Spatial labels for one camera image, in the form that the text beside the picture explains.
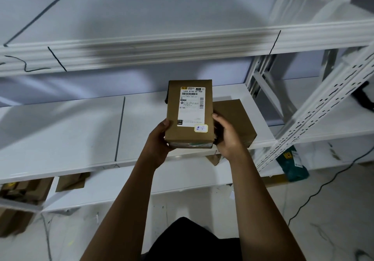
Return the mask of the person's left hand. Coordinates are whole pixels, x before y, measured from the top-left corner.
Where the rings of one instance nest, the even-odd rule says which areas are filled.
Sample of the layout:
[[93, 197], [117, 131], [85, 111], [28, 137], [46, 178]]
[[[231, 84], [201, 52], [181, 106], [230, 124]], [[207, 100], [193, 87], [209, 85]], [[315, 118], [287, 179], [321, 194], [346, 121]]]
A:
[[167, 144], [165, 132], [162, 132], [162, 122], [160, 122], [148, 135], [138, 162], [155, 170], [165, 162], [171, 150], [173, 148]]

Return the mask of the person's right hand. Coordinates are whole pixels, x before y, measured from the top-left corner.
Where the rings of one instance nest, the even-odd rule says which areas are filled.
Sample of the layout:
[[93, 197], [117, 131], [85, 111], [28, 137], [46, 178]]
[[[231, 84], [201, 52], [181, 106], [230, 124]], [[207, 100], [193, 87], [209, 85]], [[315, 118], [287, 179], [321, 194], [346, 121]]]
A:
[[217, 147], [230, 163], [248, 162], [249, 152], [241, 142], [234, 126], [227, 119], [226, 128], [218, 140]]

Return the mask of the brown labelled cardboard parcel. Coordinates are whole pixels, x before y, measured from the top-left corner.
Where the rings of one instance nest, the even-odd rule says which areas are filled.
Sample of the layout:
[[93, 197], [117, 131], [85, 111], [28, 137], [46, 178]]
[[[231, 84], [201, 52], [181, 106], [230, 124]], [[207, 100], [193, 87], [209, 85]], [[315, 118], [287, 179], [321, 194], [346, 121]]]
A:
[[215, 141], [211, 79], [170, 80], [165, 140], [174, 149], [211, 149]]

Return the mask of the person's right forearm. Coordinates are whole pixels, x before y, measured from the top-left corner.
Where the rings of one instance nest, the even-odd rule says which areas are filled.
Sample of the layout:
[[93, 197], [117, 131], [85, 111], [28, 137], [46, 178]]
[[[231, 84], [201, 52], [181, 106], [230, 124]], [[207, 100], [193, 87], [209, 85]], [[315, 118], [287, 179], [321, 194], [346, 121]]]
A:
[[248, 150], [221, 153], [230, 163], [243, 261], [306, 261]]

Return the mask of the person's left forearm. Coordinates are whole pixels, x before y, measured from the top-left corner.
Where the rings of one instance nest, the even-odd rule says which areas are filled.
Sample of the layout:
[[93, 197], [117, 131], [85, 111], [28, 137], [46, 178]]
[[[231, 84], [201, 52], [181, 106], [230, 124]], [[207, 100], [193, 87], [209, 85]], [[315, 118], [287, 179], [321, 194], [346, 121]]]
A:
[[80, 261], [139, 261], [156, 169], [167, 154], [142, 153]]

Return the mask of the plain brown cardboard box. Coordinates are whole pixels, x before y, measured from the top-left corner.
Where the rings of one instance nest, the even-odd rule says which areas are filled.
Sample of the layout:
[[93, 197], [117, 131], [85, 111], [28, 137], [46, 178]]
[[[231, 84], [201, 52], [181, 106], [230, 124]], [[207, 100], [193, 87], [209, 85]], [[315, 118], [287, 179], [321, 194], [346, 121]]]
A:
[[213, 102], [213, 111], [232, 124], [246, 148], [251, 146], [257, 133], [240, 99]]

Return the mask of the small brown cardboard box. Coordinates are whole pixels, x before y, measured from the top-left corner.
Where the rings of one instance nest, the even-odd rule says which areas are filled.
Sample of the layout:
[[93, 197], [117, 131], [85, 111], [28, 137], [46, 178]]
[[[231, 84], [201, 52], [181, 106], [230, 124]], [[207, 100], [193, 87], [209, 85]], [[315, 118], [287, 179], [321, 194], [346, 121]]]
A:
[[220, 153], [214, 155], [207, 155], [205, 157], [210, 163], [212, 163], [213, 166], [217, 166], [224, 159], [224, 157]]

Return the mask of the white metal shelving rack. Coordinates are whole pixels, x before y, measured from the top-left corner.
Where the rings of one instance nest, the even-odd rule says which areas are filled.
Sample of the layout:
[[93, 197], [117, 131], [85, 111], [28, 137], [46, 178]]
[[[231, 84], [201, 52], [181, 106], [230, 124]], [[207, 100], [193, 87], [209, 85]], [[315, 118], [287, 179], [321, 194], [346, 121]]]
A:
[[0, 184], [135, 164], [170, 80], [252, 98], [284, 54], [365, 47], [374, 0], [0, 0]]

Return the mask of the green plastic parcel bag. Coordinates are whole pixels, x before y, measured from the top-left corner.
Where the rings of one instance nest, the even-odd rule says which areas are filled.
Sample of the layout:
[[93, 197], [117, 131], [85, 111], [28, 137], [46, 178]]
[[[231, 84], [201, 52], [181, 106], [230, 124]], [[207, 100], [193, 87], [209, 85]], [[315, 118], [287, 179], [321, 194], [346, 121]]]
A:
[[292, 145], [276, 158], [289, 182], [297, 182], [309, 177], [309, 172], [302, 164], [301, 157]]

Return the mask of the white perforated shelf upright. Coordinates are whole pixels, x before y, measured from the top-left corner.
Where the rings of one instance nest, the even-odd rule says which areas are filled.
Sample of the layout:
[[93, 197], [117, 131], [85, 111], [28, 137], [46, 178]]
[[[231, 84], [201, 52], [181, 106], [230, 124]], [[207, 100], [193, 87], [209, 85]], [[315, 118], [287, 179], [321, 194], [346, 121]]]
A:
[[374, 132], [374, 113], [353, 104], [351, 94], [374, 77], [374, 40], [365, 47], [350, 47], [330, 74], [323, 80], [291, 79], [283, 82], [284, 94], [277, 96], [259, 73], [256, 81], [267, 97], [281, 106], [297, 110], [275, 131], [275, 142], [255, 152], [258, 171], [270, 165], [283, 151], [294, 144], [338, 139]]

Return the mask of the flat brown cardboard box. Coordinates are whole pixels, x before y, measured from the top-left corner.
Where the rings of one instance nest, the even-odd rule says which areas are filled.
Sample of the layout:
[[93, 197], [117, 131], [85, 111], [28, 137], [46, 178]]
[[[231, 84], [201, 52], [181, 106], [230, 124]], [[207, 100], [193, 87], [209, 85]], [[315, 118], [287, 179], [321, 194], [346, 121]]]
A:
[[90, 172], [85, 172], [80, 174], [59, 176], [55, 192], [65, 192], [84, 188], [85, 182], [90, 177], [90, 175]]

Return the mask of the person's black trousers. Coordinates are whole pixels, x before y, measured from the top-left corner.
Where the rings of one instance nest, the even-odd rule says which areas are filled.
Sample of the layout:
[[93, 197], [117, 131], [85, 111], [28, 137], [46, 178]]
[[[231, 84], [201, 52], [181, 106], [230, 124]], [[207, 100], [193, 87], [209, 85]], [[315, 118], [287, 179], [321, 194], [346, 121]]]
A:
[[186, 217], [174, 221], [141, 261], [242, 261], [239, 238], [220, 239]]

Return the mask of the black object on shelf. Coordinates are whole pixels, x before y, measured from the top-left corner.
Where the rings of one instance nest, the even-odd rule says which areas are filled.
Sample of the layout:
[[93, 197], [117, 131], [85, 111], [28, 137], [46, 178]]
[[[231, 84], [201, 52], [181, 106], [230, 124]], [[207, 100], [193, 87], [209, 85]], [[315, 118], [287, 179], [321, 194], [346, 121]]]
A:
[[361, 86], [359, 86], [352, 94], [351, 96], [357, 101], [357, 103], [371, 111], [374, 112], [374, 102], [370, 100], [370, 98], [367, 96], [367, 94], [363, 91], [365, 87], [369, 85], [368, 81], [363, 82]]

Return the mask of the pile of brown cardboard boxes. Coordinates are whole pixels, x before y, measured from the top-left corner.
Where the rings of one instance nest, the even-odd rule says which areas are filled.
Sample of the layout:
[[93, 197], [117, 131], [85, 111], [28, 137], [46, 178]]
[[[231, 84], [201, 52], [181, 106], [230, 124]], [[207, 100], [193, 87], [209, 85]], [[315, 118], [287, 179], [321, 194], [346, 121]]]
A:
[[[32, 179], [0, 185], [0, 199], [41, 206], [54, 178]], [[0, 238], [23, 233], [35, 217], [34, 212], [0, 205]]]

